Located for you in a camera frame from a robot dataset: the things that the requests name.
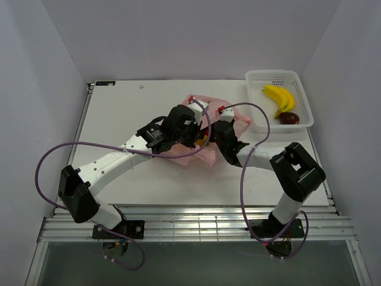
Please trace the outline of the pink plastic bag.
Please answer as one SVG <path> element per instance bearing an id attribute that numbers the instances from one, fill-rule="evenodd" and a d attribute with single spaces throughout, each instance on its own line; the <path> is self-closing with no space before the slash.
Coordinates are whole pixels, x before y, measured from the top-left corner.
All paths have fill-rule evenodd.
<path id="1" fill-rule="evenodd" d="M 220 114 L 218 114 L 217 109 L 221 106 L 230 105 L 230 103 L 226 100 L 195 94 L 189 94 L 187 98 L 182 102 L 182 104 L 188 105 L 191 97 L 194 97 L 196 100 L 203 101 L 208 104 L 207 111 L 212 124 L 215 123 L 221 116 Z M 240 138 L 251 125 L 252 119 L 249 116 L 243 115 L 240 111 L 238 111 L 236 107 L 233 107 L 233 111 L 235 121 L 233 124 L 233 128 L 235 130 L 236 136 Z M 172 146 L 170 151 L 165 152 L 164 154 L 167 156 L 175 156 L 188 154 L 191 151 L 191 148 L 185 147 L 182 144 L 176 144 Z M 172 159 L 172 161 L 182 166 L 188 166 L 191 161 L 198 159 L 200 161 L 203 161 L 207 167 L 212 167 L 212 165 L 217 160 L 218 152 L 219 150 L 217 144 L 212 142 L 208 143 L 205 148 L 203 148 L 200 152 L 194 155 Z"/>

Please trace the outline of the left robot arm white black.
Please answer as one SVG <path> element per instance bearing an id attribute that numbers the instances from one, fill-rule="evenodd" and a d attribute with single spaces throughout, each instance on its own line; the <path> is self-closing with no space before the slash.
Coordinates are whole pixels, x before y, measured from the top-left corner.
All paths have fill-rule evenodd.
<path id="1" fill-rule="evenodd" d="M 63 168 L 58 194 L 73 220 L 101 224 L 113 238 L 122 237 L 126 232 L 124 216 L 116 207 L 102 202 L 98 194 L 114 179 L 155 155 L 166 157 L 165 152 L 174 145 L 195 148 L 207 108 L 206 102 L 197 100 L 179 104 L 160 124 L 152 120 L 116 150 L 77 169 L 71 165 Z"/>

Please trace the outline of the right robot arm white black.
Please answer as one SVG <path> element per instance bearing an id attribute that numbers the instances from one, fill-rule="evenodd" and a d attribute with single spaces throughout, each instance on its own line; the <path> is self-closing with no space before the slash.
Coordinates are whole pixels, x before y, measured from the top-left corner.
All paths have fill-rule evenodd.
<path id="1" fill-rule="evenodd" d="M 267 148 L 238 140 L 233 124 L 219 120 L 212 125 L 211 141 L 232 166 L 274 172 L 283 194 L 263 227 L 277 237 L 284 236 L 290 221 L 303 203 L 326 180 L 326 174 L 309 152 L 298 142 L 286 147 Z"/>

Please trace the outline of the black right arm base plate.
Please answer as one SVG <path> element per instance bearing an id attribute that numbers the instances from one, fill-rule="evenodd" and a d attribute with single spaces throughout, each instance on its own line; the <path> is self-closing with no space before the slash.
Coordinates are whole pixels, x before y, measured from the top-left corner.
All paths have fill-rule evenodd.
<path id="1" fill-rule="evenodd" d="M 253 219 L 249 220 L 249 224 L 253 232 L 263 239 L 275 237 L 285 227 L 285 225 L 278 225 L 270 219 Z M 304 235 L 302 220 L 295 219 L 280 238 L 303 238 Z"/>

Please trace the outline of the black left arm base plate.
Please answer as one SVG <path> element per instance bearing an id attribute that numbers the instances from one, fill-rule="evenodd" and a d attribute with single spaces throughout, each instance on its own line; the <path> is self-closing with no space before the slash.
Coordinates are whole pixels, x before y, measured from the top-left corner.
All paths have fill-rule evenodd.
<path id="1" fill-rule="evenodd" d="M 144 237 L 145 221 L 144 220 L 126 220 L 119 223 L 111 231 L 122 234 L 133 239 L 142 239 Z M 95 225 L 93 227 L 92 238 L 96 240 L 112 240 L 122 239 L 118 235 L 111 234 L 101 227 Z"/>

